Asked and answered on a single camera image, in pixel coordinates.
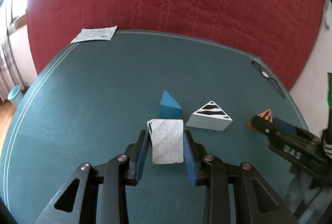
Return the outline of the orange black striped triangle block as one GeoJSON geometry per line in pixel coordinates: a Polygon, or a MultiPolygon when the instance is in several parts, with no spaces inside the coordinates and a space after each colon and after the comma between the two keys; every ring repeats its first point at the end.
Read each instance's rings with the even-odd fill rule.
{"type": "MultiPolygon", "coordinates": [[[[265,110],[264,112],[260,113],[258,116],[271,123],[273,122],[271,109],[265,110]]],[[[252,127],[252,124],[250,122],[247,124],[247,127],[254,130],[254,128],[252,127]]]]}

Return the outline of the white striped prism block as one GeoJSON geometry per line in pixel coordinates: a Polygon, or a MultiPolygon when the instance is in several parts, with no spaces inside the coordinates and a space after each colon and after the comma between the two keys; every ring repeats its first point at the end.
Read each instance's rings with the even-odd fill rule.
{"type": "Polygon", "coordinates": [[[151,119],[147,122],[154,164],[175,164],[184,161],[183,120],[151,119]]]}

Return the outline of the black wristwatch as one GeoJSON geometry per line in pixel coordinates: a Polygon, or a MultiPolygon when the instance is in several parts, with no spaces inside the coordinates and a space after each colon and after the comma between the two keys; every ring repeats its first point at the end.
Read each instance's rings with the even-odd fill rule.
{"type": "Polygon", "coordinates": [[[275,83],[275,85],[277,86],[277,88],[280,91],[282,98],[285,99],[285,93],[284,93],[283,89],[281,88],[280,84],[278,83],[278,81],[275,78],[270,77],[265,71],[263,71],[262,66],[259,63],[257,63],[256,61],[251,61],[251,64],[257,67],[261,76],[263,76],[266,80],[272,81],[275,83]]]}

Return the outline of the white black striped triangle block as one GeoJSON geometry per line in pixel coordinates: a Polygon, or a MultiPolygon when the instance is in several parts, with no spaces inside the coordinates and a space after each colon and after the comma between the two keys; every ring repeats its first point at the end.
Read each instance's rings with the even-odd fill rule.
{"type": "Polygon", "coordinates": [[[219,105],[210,101],[190,115],[186,126],[224,131],[232,122],[232,118],[219,105]]]}

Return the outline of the green table mat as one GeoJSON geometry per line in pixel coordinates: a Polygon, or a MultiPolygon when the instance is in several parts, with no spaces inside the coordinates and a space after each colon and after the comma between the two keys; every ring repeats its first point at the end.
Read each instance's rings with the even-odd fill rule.
{"type": "Polygon", "coordinates": [[[249,162],[280,198],[292,180],[290,164],[247,127],[271,109],[292,125],[306,123],[282,85],[261,76],[257,55],[176,34],[118,31],[110,41],[70,44],[30,86],[7,131],[1,155],[1,197],[18,223],[34,223],[84,162],[108,162],[159,116],[166,90],[182,119],[210,101],[233,120],[221,132],[192,128],[194,140],[226,163],[249,162]]]}

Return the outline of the blue triangular block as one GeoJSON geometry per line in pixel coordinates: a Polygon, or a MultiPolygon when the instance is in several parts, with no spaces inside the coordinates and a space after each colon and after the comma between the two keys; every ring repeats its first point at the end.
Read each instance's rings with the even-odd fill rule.
{"type": "Polygon", "coordinates": [[[159,117],[162,119],[177,119],[181,117],[182,111],[183,109],[179,103],[164,90],[160,101],[159,117]]]}

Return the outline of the red quilted bedspread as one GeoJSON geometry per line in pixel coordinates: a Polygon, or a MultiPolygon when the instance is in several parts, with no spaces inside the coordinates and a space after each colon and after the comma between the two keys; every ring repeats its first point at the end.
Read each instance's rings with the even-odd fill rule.
{"type": "Polygon", "coordinates": [[[291,89],[315,45],[325,0],[28,0],[35,68],[83,28],[117,26],[205,38],[260,56],[291,89]]]}

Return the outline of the light blue waste bin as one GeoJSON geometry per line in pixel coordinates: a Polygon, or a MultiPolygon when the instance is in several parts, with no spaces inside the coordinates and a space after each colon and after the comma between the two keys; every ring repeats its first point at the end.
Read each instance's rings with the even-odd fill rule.
{"type": "Polygon", "coordinates": [[[8,94],[8,100],[12,103],[12,105],[17,109],[20,102],[23,98],[23,93],[20,85],[15,86],[8,94]]]}

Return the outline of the patterned curtain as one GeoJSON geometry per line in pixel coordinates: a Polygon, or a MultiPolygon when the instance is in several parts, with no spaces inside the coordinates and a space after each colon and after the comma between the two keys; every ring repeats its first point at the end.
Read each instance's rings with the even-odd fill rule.
{"type": "Polygon", "coordinates": [[[10,91],[17,85],[24,89],[10,48],[7,31],[1,33],[1,100],[7,99],[10,91]]]}

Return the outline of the white paper leaflet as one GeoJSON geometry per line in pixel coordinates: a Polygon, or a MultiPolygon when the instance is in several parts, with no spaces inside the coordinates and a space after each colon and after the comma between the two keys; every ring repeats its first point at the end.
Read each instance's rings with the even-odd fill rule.
{"type": "Polygon", "coordinates": [[[96,29],[85,29],[83,28],[81,32],[71,41],[71,44],[83,41],[94,41],[94,40],[107,40],[110,41],[117,26],[107,27],[107,28],[96,28],[96,29]]]}

